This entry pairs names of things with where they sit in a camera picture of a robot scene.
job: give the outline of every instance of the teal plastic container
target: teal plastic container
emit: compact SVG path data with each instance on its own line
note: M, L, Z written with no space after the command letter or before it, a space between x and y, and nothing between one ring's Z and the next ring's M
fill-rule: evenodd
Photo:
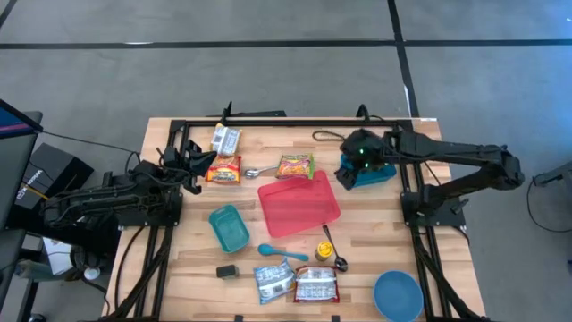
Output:
M233 205L226 205L215 210L208 222L213 226L216 238L226 253L233 253L248 244L250 233L244 225L239 211Z

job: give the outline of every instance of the small black object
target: small black object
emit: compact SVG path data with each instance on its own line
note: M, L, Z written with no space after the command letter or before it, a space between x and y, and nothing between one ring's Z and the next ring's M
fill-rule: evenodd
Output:
M161 157L163 158L164 166L167 167L177 167L181 162L181 155L174 147L165 148Z
M239 268L234 265L216 268L216 277L222 279L239 277Z
M333 264L336 266L336 268L338 268L341 272L347 272L348 271L348 261L344 258L341 258L338 255L338 251L336 250L336 247L333 245L333 241L332 241L332 236L330 235L330 230L328 229L327 225L323 225L322 228L324 229L324 233L325 235L328 237L328 240L330 241L330 243L332 244L333 247L333 252L336 254L336 259L333 261Z
M369 121L369 120L370 120L370 118L369 118L369 111L367 111L367 107L366 107L364 104L360 105L360 106L357 108L356 117L364 117L364 119L365 119L366 121Z
M232 101L230 101L229 105L223 110L223 115L221 116L220 124L228 126L226 118L231 116L231 109L232 109Z

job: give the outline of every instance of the metal spoon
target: metal spoon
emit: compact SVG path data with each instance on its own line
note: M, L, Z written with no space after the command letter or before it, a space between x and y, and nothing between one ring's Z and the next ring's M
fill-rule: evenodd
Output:
M348 271L348 262L346 261L346 259L341 258L338 255L338 251L336 250L336 247L333 246L333 241L332 241L332 236L330 236L330 230L328 229L327 225L323 225L322 228L324 229L325 235L328 236L328 240L330 240L330 243L332 244L333 247L333 252L336 254L336 259L333 261L333 264L336 266L336 268L338 268L341 272L347 272Z
M266 171L266 170L270 170L270 169L275 169L277 168L278 165L273 165L273 166L268 166L262 169L247 169L244 172L244 176L249 178L249 179L254 179L256 177L258 177L262 172Z

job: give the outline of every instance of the gray concrete floor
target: gray concrete floor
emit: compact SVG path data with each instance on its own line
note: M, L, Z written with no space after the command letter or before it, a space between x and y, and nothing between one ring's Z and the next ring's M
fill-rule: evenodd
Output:
M0 8L7 0L0 0ZM572 38L564 0L398 0L405 39ZM1 43L392 38L383 0L18 0ZM572 47L408 48L419 112L446 140L508 144L530 178L572 160ZM54 132L138 149L151 116L283 109L353 115L357 106L408 116L393 47L0 51L0 97L44 112ZM125 155L40 136L103 171ZM470 171L453 166L454 176ZM533 211L572 226L555 184L533 190ZM489 317L568 321L572 235L547 233L526 213L526 187L482 191L466 208ZM14 279L0 320L12 321ZM52 321L96 318L102 297L80 283L45 283L34 310Z

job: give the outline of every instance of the blue bowl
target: blue bowl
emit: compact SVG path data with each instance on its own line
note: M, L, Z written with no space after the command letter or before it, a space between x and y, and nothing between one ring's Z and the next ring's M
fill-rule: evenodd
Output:
M383 273L375 282L377 310L393 322L411 322L423 309L423 293L411 275L397 271Z

